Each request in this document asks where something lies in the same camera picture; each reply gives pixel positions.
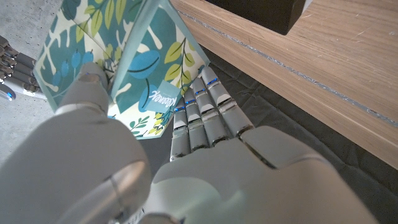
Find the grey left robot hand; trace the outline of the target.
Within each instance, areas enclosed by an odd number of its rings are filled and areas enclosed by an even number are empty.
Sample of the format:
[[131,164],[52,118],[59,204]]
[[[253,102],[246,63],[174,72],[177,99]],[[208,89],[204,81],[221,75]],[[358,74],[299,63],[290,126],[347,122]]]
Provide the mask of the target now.
[[178,156],[156,175],[82,66],[55,115],[1,166],[2,223],[375,223],[319,153],[268,126]]

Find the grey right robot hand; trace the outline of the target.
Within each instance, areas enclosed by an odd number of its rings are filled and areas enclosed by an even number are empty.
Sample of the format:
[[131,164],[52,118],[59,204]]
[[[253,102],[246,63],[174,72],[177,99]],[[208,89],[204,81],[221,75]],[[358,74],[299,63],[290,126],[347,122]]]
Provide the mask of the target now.
[[1,36],[1,98],[13,101],[17,95],[46,99],[34,77],[35,60],[11,47]]

